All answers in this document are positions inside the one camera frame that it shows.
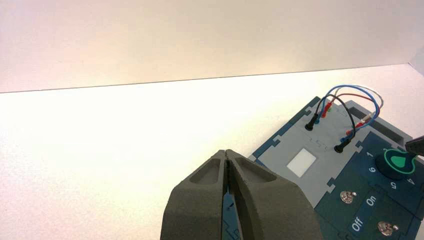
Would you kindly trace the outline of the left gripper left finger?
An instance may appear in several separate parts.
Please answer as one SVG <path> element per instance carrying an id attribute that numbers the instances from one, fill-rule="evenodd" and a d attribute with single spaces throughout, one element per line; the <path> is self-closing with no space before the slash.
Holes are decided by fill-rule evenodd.
<path id="1" fill-rule="evenodd" d="M 163 213 L 160 239 L 222 238 L 227 166 L 225 150 L 218 150 L 173 188 Z"/>

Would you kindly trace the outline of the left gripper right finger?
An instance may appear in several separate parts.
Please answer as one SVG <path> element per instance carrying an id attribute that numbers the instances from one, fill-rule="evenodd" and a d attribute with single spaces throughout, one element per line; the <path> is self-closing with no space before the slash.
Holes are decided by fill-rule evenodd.
<path id="1" fill-rule="evenodd" d="M 243 240 L 321 240 L 320 223 L 294 182 L 228 149 L 228 186 Z"/>

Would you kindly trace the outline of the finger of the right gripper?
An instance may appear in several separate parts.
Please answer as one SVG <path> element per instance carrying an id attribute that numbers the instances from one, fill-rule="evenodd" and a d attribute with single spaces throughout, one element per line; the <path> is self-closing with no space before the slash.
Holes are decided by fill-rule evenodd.
<path id="1" fill-rule="evenodd" d="M 408 153 L 424 156 L 424 136 L 414 138 L 405 143 L 405 149 Z"/>

